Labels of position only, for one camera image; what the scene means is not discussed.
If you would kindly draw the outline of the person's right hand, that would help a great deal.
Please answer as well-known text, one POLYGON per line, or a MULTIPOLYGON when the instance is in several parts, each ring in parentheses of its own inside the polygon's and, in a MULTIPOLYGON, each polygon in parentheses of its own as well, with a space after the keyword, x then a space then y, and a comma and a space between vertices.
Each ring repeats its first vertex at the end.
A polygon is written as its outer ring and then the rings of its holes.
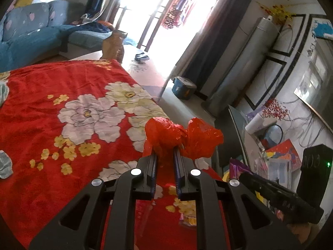
POLYGON ((306 211, 283 212, 276 209, 275 215, 298 238, 303 246, 310 245, 321 230, 320 224, 314 222, 314 214, 306 211))

